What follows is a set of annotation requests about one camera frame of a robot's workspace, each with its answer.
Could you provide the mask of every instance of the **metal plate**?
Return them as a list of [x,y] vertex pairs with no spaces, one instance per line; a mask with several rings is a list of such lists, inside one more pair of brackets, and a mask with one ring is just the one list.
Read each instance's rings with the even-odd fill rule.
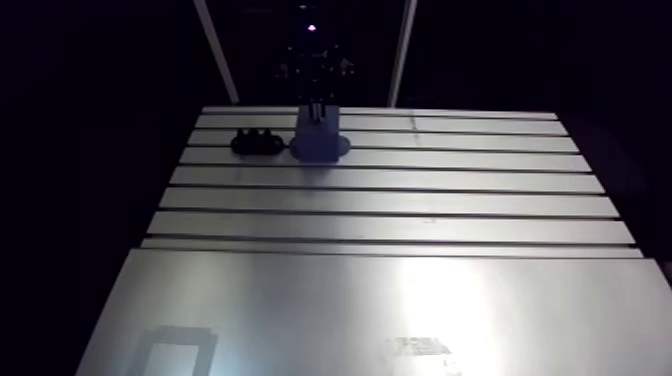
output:
[[604,193],[593,175],[522,172],[178,166],[170,183],[328,189]]
[[[294,138],[292,131],[276,131],[285,143]],[[341,132],[353,148],[408,148],[431,150],[526,151],[577,153],[579,149],[569,137],[533,137],[464,134],[413,134],[387,132]],[[236,137],[234,130],[196,130],[189,145],[228,146]]]
[[77,374],[127,375],[169,328],[216,336],[211,375],[669,376],[670,317],[650,260],[141,250]]
[[[298,107],[203,107],[203,114],[296,114]],[[421,110],[408,108],[341,107],[344,115],[378,116],[434,116],[495,119],[543,119],[555,120],[558,117],[550,112],[513,112],[513,111],[467,111],[467,110]]]
[[314,255],[364,255],[412,257],[526,257],[526,258],[642,258],[642,252],[629,247],[496,247],[456,245],[390,245],[349,243],[271,243],[263,241],[227,241],[152,237],[142,248],[211,250]]
[[413,216],[618,217],[607,197],[168,188],[162,208]]
[[[341,130],[397,132],[459,132],[492,134],[537,134],[566,136],[559,121],[515,119],[462,119],[423,117],[374,117],[342,115]],[[296,115],[201,115],[196,128],[272,128],[296,127]]]
[[612,220],[455,219],[157,212],[150,234],[351,242],[632,244]]
[[[228,148],[188,147],[180,163],[226,164],[257,166],[299,166],[285,151],[274,157],[255,156],[241,158]],[[580,155],[476,153],[451,151],[408,150],[351,150],[333,167],[372,167],[407,169],[465,169],[507,171],[566,171],[590,172],[590,167]]]

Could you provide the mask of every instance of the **white vertical rail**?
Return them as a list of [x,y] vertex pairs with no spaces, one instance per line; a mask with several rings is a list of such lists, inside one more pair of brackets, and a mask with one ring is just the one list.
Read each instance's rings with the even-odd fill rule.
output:
[[201,20],[203,31],[205,31],[205,36],[208,38],[208,43],[210,44],[212,54],[215,56],[219,73],[222,75],[226,92],[229,94],[231,103],[237,104],[240,102],[240,99],[238,98],[238,91],[236,90],[236,85],[233,83],[233,77],[231,77],[229,65],[226,63],[226,57],[224,57],[222,45],[219,43],[219,37],[217,37],[215,25],[212,23],[212,17],[210,17],[210,11],[208,11],[206,0],[194,0],[194,5],[196,6],[196,11],[198,12],[198,18]]
[[399,86],[404,74],[404,64],[406,63],[406,52],[408,42],[411,39],[411,30],[413,29],[413,19],[415,18],[415,8],[418,0],[406,0],[406,8],[401,21],[401,32],[399,33],[399,43],[397,44],[397,57],[394,61],[394,70],[392,71],[392,83],[390,85],[390,98],[387,102],[388,107],[397,106],[397,97],[399,96]]

